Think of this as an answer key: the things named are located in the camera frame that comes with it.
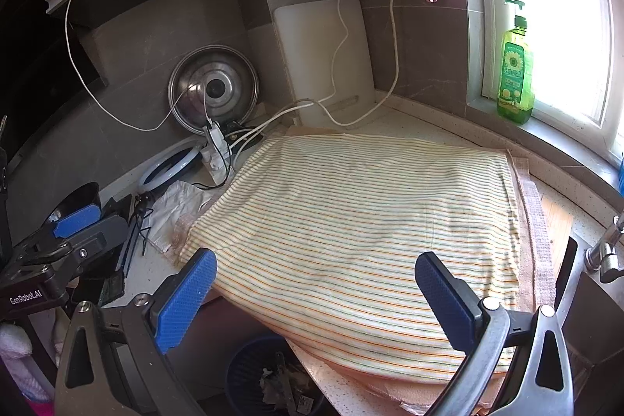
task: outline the stainless steel sink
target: stainless steel sink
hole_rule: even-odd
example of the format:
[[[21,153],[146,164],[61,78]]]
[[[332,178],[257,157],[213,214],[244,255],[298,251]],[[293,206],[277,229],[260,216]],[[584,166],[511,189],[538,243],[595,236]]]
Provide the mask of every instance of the stainless steel sink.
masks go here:
[[[564,323],[575,416],[624,414],[624,278],[601,284],[588,274],[590,246],[571,237],[557,278],[557,316]]]

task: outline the yellow striped fabric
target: yellow striped fabric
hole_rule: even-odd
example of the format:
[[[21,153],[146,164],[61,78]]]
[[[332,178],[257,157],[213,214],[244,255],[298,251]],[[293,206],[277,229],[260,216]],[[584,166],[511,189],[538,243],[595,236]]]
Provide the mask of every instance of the yellow striped fabric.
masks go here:
[[[216,254],[214,286],[274,331],[321,360],[405,381],[448,381],[463,359],[414,282],[420,253],[508,309],[519,287],[505,155],[422,140],[269,140],[195,222],[180,260],[199,247]]]

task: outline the wooden board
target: wooden board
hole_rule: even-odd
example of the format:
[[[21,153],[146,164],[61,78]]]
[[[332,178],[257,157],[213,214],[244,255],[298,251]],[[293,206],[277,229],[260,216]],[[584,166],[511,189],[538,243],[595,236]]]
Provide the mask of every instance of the wooden board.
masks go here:
[[[564,262],[574,217],[559,205],[550,201],[546,196],[542,196],[542,210],[544,211],[544,220],[546,221],[546,229],[550,239],[552,265],[556,277],[561,269],[561,263]]]

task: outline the blue gripper pad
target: blue gripper pad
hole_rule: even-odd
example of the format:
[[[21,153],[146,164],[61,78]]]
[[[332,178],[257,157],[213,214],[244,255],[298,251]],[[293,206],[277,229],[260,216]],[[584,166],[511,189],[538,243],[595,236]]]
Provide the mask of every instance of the blue gripper pad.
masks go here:
[[[432,252],[418,256],[414,277],[453,349],[469,354],[482,321],[477,295]]]
[[[81,229],[95,224],[100,220],[101,214],[100,207],[95,203],[87,205],[58,221],[54,227],[54,236],[56,238],[69,238]]]
[[[182,341],[215,278],[216,256],[208,249],[199,249],[175,276],[173,291],[157,309],[155,319],[154,339],[161,353]]]

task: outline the green dish soap bottle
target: green dish soap bottle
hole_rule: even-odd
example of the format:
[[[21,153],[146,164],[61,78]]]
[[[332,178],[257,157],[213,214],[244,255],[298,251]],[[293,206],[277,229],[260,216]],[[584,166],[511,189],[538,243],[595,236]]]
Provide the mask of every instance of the green dish soap bottle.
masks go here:
[[[524,3],[506,0],[522,11]],[[533,52],[526,42],[527,22],[524,16],[516,15],[515,27],[503,35],[500,87],[498,88],[497,110],[501,117],[524,124],[533,112],[535,94],[531,78],[533,73]]]

